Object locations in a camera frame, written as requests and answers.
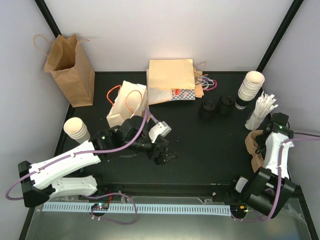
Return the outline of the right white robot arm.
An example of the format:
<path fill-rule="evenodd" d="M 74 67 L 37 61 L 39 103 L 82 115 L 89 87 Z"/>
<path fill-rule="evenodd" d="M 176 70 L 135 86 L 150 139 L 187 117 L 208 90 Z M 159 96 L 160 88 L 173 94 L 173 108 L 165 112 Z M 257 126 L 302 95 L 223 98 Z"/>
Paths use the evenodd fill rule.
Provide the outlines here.
<path fill-rule="evenodd" d="M 253 130 L 245 138 L 252 156 L 253 176 L 236 178 L 228 187 L 228 198 L 241 201 L 273 219 L 296 189 L 288 172 L 289 150 L 294 146 L 294 132 L 287 127 L 289 116 L 278 112 L 271 116 L 263 130 Z"/>

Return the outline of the white printed paper bag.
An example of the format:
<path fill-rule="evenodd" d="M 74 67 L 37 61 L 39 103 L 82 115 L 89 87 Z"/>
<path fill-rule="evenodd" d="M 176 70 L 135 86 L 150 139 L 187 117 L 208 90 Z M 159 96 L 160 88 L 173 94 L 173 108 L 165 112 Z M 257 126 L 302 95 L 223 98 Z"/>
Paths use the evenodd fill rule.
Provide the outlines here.
<path fill-rule="evenodd" d="M 133 116 L 144 117 L 148 106 L 147 86 L 123 81 L 106 94 L 112 107 L 106 117 L 109 127 L 120 126 Z"/>

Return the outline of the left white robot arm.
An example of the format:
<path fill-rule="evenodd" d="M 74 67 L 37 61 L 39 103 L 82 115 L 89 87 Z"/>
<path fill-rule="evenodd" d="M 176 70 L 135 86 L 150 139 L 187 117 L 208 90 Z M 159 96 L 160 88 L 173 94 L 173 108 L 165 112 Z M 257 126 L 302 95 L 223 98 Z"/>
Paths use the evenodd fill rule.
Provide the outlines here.
<path fill-rule="evenodd" d="M 102 130 L 77 147 L 54 158 L 18 164 L 18 173 L 24 206 L 33 208 L 52 198 L 82 195 L 103 199 L 108 192 L 106 185 L 93 175 L 68 177 L 84 167 L 102 162 L 107 154 L 122 150 L 146 153 L 156 165 L 164 165 L 179 155 L 169 148 L 165 139 L 171 128 L 164 122 L 148 129 L 147 121 L 141 116 L 126 119 L 122 125 Z"/>

